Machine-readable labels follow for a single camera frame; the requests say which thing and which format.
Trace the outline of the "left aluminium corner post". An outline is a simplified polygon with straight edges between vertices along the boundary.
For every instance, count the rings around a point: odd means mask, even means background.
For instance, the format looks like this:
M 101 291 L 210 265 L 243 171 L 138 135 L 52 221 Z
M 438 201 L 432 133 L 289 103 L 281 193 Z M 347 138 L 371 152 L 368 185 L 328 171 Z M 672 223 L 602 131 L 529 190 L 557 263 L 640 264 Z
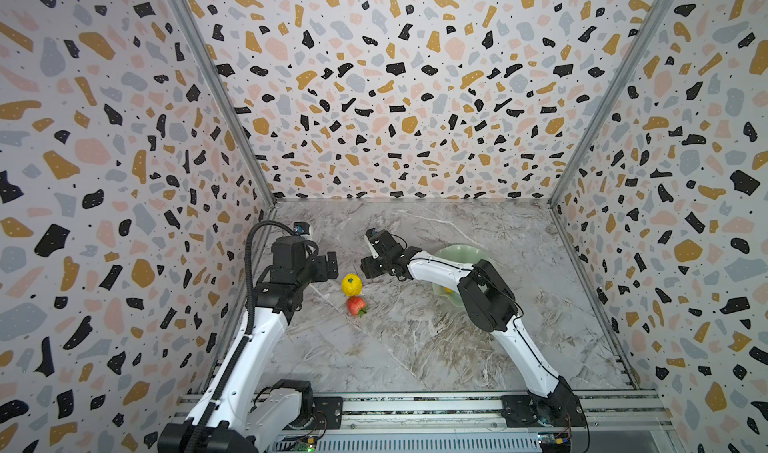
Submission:
M 253 189 L 261 206 L 267 211 L 274 208 L 276 199 L 269 190 L 266 179 L 255 154 L 251 148 L 240 123 L 235 108 L 230 101 L 224 85 L 221 82 L 214 61 L 210 58 L 203 37 L 194 20 L 186 0 L 167 0 L 169 9 L 178 20 L 178 27 L 183 33 L 190 51 L 195 58 L 205 83 L 208 85 L 211 96 L 219 108 L 224 123 L 233 137 L 236 151 L 239 153 L 242 163 L 248 170 L 248 178 L 252 181 Z

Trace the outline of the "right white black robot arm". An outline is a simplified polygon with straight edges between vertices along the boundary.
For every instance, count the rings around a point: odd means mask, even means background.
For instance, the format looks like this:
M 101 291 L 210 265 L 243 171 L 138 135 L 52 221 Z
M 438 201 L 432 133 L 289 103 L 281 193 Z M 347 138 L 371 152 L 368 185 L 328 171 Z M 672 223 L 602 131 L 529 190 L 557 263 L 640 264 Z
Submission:
M 366 278 L 387 274 L 400 281 L 425 281 L 457 292 L 471 323 L 502 346 L 529 395 L 527 401 L 506 406 L 505 418 L 561 428 L 587 425 L 579 397 L 536 346 L 523 324 L 522 307 L 492 263 L 438 258 L 420 248 L 401 245 L 387 230 L 371 228 L 365 239 L 371 255 L 361 260 L 360 267 Z

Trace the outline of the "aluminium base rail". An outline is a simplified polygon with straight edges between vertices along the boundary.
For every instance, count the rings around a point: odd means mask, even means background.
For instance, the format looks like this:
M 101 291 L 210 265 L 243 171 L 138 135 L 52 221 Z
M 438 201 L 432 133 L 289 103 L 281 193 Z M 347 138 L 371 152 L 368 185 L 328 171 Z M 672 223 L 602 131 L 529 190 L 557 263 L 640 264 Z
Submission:
M 160 452 L 681 452 L 657 394 L 315 394 L 282 381 L 248 399 L 182 399 Z

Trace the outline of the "right aluminium corner post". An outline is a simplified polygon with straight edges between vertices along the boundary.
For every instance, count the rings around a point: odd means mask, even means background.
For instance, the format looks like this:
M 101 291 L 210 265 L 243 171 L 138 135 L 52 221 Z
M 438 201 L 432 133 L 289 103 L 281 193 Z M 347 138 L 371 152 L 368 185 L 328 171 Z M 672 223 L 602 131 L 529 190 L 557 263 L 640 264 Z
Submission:
M 602 125 L 612 111 L 614 104 L 618 101 L 621 93 L 633 77 L 634 69 L 642 59 L 644 52 L 650 41 L 654 38 L 665 15 L 672 7 L 673 2 L 674 0 L 654 0 L 651 5 L 650 12 L 647 14 L 635 40 L 630 45 L 626 56 L 616 70 L 616 74 L 609 83 L 606 93 L 598 102 L 597 109 L 588 123 L 586 132 L 579 140 L 577 146 L 573 149 L 573 154 L 567 162 L 565 170 L 558 180 L 552 195 L 548 199 L 548 206 L 552 211 L 556 209 L 556 205 L 564 197 L 569 182 L 578 171 L 580 162 L 587 156 L 590 145 L 597 137 Z

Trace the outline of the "yellow fake lemon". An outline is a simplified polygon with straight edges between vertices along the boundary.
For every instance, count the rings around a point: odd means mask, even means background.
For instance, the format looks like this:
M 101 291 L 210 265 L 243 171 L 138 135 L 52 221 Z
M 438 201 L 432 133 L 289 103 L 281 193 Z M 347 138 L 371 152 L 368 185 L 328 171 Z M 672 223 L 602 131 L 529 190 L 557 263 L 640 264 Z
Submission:
M 342 281 L 342 291 L 347 297 L 359 296 L 362 293 L 363 284 L 356 274 L 347 274 Z

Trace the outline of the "green scalloped fruit bowl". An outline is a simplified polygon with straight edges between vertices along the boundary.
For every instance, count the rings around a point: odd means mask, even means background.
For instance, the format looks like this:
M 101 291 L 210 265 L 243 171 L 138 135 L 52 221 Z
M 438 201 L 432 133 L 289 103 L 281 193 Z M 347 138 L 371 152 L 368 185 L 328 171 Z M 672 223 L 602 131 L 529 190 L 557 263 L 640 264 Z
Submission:
M 475 264 L 480 260 L 486 260 L 496 269 L 499 269 L 500 266 L 500 264 L 496 262 L 486 251 L 466 244 L 454 244 L 444 247 L 436 251 L 434 256 L 439 259 L 468 264 Z M 445 298 L 456 308 L 464 308 L 461 296 L 457 291 L 443 287 L 436 283 L 432 284 L 432 291 L 436 296 Z

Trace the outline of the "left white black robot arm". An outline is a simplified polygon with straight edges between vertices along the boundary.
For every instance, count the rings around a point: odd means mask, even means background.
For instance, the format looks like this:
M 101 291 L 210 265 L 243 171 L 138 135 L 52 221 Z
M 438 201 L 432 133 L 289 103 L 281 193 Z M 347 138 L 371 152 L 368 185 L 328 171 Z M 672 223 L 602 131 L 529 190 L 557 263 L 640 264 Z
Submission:
M 251 247 L 256 234 L 268 227 L 285 234 L 271 245 L 271 263 L 255 276 Z M 257 386 L 302 308 L 304 290 L 337 278 L 337 257 L 320 252 L 306 222 L 259 222 L 249 231 L 246 246 L 246 300 L 235 338 L 186 418 L 163 429 L 157 442 L 161 452 L 265 452 L 284 429 L 307 428 L 317 421 L 310 382 L 283 379 L 262 392 Z

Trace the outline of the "aluminium corner post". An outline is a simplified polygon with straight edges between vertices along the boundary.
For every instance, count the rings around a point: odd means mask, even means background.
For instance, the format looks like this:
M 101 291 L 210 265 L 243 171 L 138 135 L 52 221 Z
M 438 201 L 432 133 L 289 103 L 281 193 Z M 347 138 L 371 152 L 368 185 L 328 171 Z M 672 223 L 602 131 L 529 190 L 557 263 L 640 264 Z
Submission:
M 186 0 L 167 0 L 169 9 L 178 20 L 178 27 L 183 33 L 190 51 L 195 58 L 205 83 L 208 85 L 211 96 L 219 108 L 224 123 L 233 137 L 236 151 L 239 153 L 242 163 L 248 170 L 248 178 L 252 181 L 253 189 L 261 206 L 267 211 L 274 208 L 276 199 L 269 190 L 266 179 L 255 154 L 251 148 L 240 123 L 235 108 L 230 101 L 224 85 L 221 82 L 214 61 L 210 58 L 203 37 L 194 20 Z
M 579 140 L 577 146 L 573 149 L 573 154 L 567 162 L 565 170 L 558 180 L 552 195 L 548 199 L 548 206 L 552 211 L 556 209 L 556 205 L 564 197 L 569 182 L 578 171 L 580 162 L 587 156 L 590 145 L 597 137 L 602 125 L 612 111 L 614 104 L 618 101 L 621 93 L 633 77 L 634 69 L 642 59 L 644 52 L 650 41 L 654 38 L 665 15 L 672 7 L 673 2 L 674 0 L 654 0 L 651 5 L 650 12 L 647 14 L 635 40 L 630 45 L 626 56 L 616 70 L 616 74 L 609 83 L 606 93 L 598 102 L 597 109 L 588 123 L 586 132 Z

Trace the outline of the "red fake apple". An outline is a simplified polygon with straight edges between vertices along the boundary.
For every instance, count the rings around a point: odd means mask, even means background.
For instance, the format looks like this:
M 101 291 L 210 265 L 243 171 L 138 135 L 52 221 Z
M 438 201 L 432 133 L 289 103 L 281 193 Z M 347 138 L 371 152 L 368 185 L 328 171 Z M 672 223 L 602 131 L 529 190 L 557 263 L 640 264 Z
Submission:
M 349 313 L 354 317 L 361 317 L 367 313 L 366 301 L 361 296 L 349 297 L 346 306 Z

